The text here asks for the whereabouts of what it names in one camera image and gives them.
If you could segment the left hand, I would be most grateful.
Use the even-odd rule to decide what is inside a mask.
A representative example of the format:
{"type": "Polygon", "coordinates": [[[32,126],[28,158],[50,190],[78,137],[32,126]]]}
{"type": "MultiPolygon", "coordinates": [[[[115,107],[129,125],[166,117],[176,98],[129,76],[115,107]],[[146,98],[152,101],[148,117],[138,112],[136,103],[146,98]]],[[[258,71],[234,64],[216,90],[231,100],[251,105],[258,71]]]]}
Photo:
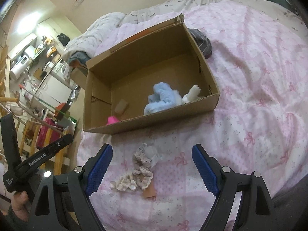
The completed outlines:
{"type": "Polygon", "coordinates": [[[29,211],[26,208],[26,204],[29,201],[29,197],[26,191],[16,192],[11,200],[11,206],[14,214],[17,218],[24,222],[29,220],[29,211]]]}

